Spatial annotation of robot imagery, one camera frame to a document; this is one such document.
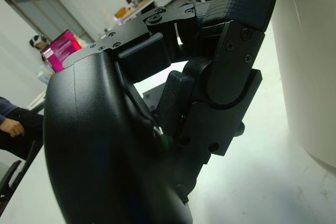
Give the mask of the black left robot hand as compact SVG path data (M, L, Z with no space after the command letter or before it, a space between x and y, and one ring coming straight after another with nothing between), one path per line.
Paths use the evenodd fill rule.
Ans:
M66 223L192 223L203 165L244 132L275 3L157 7L65 61L43 140Z

